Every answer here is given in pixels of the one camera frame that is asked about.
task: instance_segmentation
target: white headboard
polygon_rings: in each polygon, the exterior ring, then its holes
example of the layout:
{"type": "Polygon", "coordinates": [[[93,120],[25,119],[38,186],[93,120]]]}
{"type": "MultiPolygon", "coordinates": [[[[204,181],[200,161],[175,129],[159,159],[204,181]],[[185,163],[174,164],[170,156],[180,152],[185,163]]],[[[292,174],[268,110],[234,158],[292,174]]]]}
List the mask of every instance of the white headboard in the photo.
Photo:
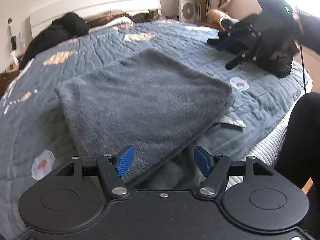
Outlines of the white headboard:
{"type": "Polygon", "coordinates": [[[32,37],[67,12],[73,11],[86,17],[113,9],[123,10],[130,15],[148,12],[148,9],[159,9],[161,13],[160,0],[61,0],[30,14],[32,37]]]}

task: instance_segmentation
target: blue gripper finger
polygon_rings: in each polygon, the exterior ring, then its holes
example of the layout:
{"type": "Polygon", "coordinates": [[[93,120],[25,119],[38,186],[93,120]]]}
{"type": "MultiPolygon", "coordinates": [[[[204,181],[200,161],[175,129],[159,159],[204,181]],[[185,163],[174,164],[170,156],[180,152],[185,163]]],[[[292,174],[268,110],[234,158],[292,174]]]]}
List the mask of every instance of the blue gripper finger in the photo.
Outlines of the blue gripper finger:
{"type": "Polygon", "coordinates": [[[134,158],[134,148],[127,145],[116,156],[114,156],[115,170],[120,177],[123,177],[130,167],[134,158]]]}
{"type": "Polygon", "coordinates": [[[235,36],[230,36],[226,38],[224,41],[220,42],[217,46],[216,49],[217,51],[223,51],[230,46],[232,46],[235,42],[237,41],[237,38],[235,36]]]}
{"type": "Polygon", "coordinates": [[[210,161],[213,158],[213,156],[210,153],[208,153],[205,149],[203,149],[201,146],[196,146],[194,158],[203,176],[207,177],[211,172],[212,168],[214,167],[214,162],[211,163],[210,161]]]}

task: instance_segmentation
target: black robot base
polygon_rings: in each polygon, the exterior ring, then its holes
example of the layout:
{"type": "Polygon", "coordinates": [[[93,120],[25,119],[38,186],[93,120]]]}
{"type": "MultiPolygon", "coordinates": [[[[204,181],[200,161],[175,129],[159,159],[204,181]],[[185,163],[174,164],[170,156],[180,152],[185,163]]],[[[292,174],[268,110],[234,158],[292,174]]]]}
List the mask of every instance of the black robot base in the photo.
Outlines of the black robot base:
{"type": "Polygon", "coordinates": [[[303,192],[254,156],[233,162],[196,147],[206,180],[192,190],[128,188],[121,176],[133,147],[93,163],[79,157],[28,189],[19,212],[28,230],[19,240],[306,240],[298,225],[309,203],[303,192]],[[244,182],[228,190],[228,178],[244,182]],[[85,176],[98,176],[100,188],[85,176]]]}

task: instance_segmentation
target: person's leg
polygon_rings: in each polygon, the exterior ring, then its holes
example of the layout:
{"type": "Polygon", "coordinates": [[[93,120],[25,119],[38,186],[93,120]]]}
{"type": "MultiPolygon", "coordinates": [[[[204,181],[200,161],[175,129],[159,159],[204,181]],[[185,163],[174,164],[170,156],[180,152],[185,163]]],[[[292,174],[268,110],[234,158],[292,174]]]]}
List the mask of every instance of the person's leg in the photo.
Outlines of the person's leg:
{"type": "Polygon", "coordinates": [[[275,170],[300,188],[311,177],[320,189],[320,94],[304,95],[293,108],[275,170]]]}

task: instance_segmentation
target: bed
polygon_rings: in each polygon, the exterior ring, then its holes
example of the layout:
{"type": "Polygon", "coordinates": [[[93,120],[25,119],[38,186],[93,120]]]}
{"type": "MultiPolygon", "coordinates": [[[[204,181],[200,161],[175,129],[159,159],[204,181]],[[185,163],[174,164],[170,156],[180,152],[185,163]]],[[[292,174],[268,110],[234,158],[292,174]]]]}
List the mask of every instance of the bed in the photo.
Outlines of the bed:
{"type": "MultiPolygon", "coordinates": [[[[31,14],[33,35],[63,12],[74,10],[80,16],[92,14],[92,10],[84,13],[89,8],[82,1],[60,1],[49,6],[50,14],[49,8],[31,14]],[[70,6],[61,8],[62,4],[70,6]]],[[[111,8],[132,13],[161,8],[160,0],[137,0],[131,9],[126,6],[132,6],[129,5],[132,0],[120,3],[119,0],[95,0],[100,9],[97,11],[96,6],[93,8],[95,13],[111,8]]],[[[163,189],[195,187],[203,180],[193,162],[195,145],[203,146],[211,154],[228,155],[233,160],[256,155],[273,165],[282,147],[288,113],[302,93],[302,67],[294,62],[291,74],[284,79],[249,63],[227,71],[224,64],[232,55],[217,52],[206,43],[208,38],[217,35],[218,31],[214,29],[163,19],[101,29],[37,55],[0,101],[1,234],[11,239],[24,230],[17,203],[21,194],[36,182],[31,176],[34,159],[46,149],[53,152],[55,166],[77,156],[61,103],[54,91],[57,85],[145,49],[158,49],[201,73],[225,82],[237,76],[247,80],[249,89],[234,91],[236,102],[228,114],[234,120],[242,120],[247,128],[238,129],[218,123],[181,154],[162,163],[163,166],[142,183],[132,183],[131,186],[163,189]]],[[[310,91],[312,81],[308,73],[306,80],[310,91]]],[[[232,177],[229,186],[239,181],[241,178],[232,177]]]]}

